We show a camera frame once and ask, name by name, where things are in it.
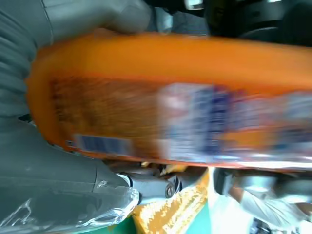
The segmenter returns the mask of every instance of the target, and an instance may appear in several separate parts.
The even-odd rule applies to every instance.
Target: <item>product label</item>
[[[103,155],[211,162],[231,152],[312,152],[312,93],[265,96],[226,86],[54,79],[68,147]]]
[[[161,124],[170,157],[220,152],[226,129],[230,94],[223,87],[171,84],[160,92]]]

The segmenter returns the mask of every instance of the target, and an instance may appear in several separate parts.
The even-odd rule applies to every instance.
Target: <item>orange package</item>
[[[67,151],[209,165],[288,144],[280,134],[306,118],[290,113],[307,110],[292,96],[310,95],[311,56],[229,39],[88,36],[42,53],[27,98],[44,137]]]

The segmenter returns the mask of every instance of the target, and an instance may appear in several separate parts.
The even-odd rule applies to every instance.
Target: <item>plastic bag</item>
[[[55,191],[33,186],[1,187],[0,233],[64,233],[119,224],[139,202],[128,187],[99,193]]]

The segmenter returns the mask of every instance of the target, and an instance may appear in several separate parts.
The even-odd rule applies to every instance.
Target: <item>green surface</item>
[[[187,234],[210,234],[212,232],[209,218],[209,210],[206,203],[192,222]],[[128,218],[117,226],[99,229],[97,231],[88,232],[87,234],[136,234],[135,225],[132,218]]]

